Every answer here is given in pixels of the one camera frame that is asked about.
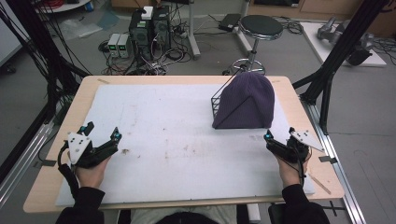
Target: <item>wooden table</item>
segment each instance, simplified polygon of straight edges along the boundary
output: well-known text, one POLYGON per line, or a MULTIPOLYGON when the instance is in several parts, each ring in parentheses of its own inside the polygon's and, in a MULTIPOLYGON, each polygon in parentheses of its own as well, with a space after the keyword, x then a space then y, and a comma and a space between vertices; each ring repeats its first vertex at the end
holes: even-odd
MULTIPOLYGON (((159 84, 223 84, 230 77, 224 76, 163 76, 163 77, 85 77, 71 104, 52 146, 49 150, 47 160, 56 161, 59 149, 67 139, 67 133, 76 131, 83 125, 84 119, 90 110, 96 90, 100 85, 122 84, 122 85, 159 85, 159 84)), ((297 97, 294 88, 286 77, 268 77, 274 86, 276 95, 283 107, 290 126, 296 130, 308 130, 314 133, 314 129, 305 114, 304 109, 297 97)), ((313 150, 312 158, 308 164, 308 173, 314 180, 316 193, 309 195, 309 200, 340 199, 344 196, 343 188, 328 162, 320 162, 318 157, 325 156, 324 153, 313 150)), ((27 213, 59 212, 64 208, 56 206, 55 201, 63 176, 58 167, 43 166, 24 204, 27 213)), ((221 199, 207 201, 187 202, 161 202, 161 203, 121 203, 104 204, 102 209, 142 208, 142 207, 166 207, 166 206, 189 206, 208 204, 229 203, 265 203, 283 201, 279 197, 253 197, 241 199, 221 199)))

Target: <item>hand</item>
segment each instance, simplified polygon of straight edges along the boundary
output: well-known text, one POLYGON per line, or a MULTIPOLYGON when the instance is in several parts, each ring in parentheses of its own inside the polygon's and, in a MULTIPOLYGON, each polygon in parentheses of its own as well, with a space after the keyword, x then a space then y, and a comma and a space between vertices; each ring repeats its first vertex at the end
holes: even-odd
POLYGON ((90 169, 78 167, 76 176, 81 187, 99 189, 105 177, 105 169, 110 157, 90 169))
MULTIPOLYGON (((285 161, 282 161, 278 156, 274 155, 276 157, 277 163, 279 164, 279 173, 280 173, 280 178, 282 179, 283 182, 283 188, 288 187, 290 185, 295 185, 295 184, 301 184, 300 183, 300 176, 298 173, 299 166, 297 163, 286 163, 285 161)), ((308 161, 304 162, 304 174, 306 172, 308 165, 308 161)))

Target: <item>stool leg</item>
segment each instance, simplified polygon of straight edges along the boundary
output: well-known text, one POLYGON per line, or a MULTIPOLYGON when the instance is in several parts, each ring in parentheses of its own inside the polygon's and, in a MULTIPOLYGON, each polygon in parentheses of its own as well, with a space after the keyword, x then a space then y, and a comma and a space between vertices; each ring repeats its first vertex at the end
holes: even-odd
POLYGON ((259 45, 259 39, 254 40, 254 46, 251 52, 248 55, 248 61, 246 62, 247 70, 250 71, 254 64, 254 59, 257 53, 257 46, 259 45))

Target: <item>cable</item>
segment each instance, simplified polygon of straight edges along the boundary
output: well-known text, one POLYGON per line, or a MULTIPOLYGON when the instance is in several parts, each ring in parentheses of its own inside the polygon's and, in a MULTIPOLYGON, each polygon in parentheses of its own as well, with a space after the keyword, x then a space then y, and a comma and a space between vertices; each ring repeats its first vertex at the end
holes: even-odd
POLYGON ((102 43, 100 43, 98 46, 99 51, 104 52, 104 53, 109 53, 110 49, 108 48, 107 44, 108 44, 108 40, 102 41, 102 43))
POLYGON ((289 31, 289 33, 294 35, 302 35, 304 32, 304 27, 297 21, 293 21, 288 17, 277 17, 274 16, 274 19, 280 22, 283 26, 283 29, 289 31))
POLYGON ((58 21, 56 20, 56 17, 54 17, 54 20, 55 20, 55 25, 56 25, 56 26, 55 26, 51 21, 49 21, 49 24, 50 24, 50 26, 52 27, 52 29, 55 31, 55 33, 60 37, 61 42, 62 42, 62 44, 64 45, 64 48, 65 48, 65 50, 66 50, 66 53, 67 53, 67 55, 69 56, 70 62, 74 65, 73 58, 72 58, 71 55, 70 55, 70 53, 71 53, 71 54, 76 58, 76 60, 79 62, 79 64, 80 64, 90 75, 92 75, 92 73, 85 67, 85 65, 79 60, 79 58, 76 56, 76 54, 75 54, 75 53, 69 48, 69 46, 66 44, 66 41, 65 41, 65 39, 64 39, 64 35, 62 34, 61 28, 60 28, 60 26, 59 26, 58 21))
POLYGON ((211 16, 211 15, 207 15, 208 17, 210 17, 210 18, 212 18, 214 21, 216 21, 217 23, 221 23, 221 21, 218 21, 218 20, 216 20, 216 18, 214 18, 213 16, 211 16))
POLYGON ((138 7, 141 7, 139 2, 137 2, 137 0, 134 0, 134 2, 137 4, 138 7))
POLYGON ((44 146, 45 146, 46 144, 48 144, 48 143, 52 140, 52 138, 54 138, 54 137, 56 136, 56 134, 57 134, 58 132, 59 132, 59 130, 56 131, 56 133, 55 133, 49 140, 47 140, 47 142, 45 142, 45 143, 43 144, 43 146, 41 146, 41 148, 38 150, 38 152, 37 152, 37 157, 38 157, 38 159, 39 159, 40 161, 44 161, 44 160, 41 158, 41 156, 40 156, 41 150, 44 148, 44 146))
POLYGON ((196 28, 196 29, 194 30, 194 34, 195 34, 195 32, 197 32, 199 29, 201 29, 201 27, 204 26, 205 23, 207 23, 207 22, 209 22, 209 21, 216 21, 216 20, 207 20, 207 21, 202 22, 202 24, 201 24, 200 26, 198 26, 198 28, 196 28))
POLYGON ((378 38, 374 41, 374 43, 375 52, 387 54, 393 65, 396 65, 396 57, 391 54, 393 53, 395 55, 396 41, 392 39, 378 38))

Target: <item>black sleeve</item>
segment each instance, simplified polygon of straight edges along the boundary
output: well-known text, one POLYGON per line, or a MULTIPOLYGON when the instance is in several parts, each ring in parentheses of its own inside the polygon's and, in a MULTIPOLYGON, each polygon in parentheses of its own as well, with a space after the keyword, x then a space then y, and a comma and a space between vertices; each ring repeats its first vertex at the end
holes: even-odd
POLYGON ((65 208, 59 215, 57 224, 103 224, 105 216, 98 208, 105 193, 99 189, 80 188, 73 207, 65 208))
POLYGON ((286 202, 285 224, 330 224, 323 208, 308 201, 303 186, 288 186, 282 190, 282 196, 286 202))

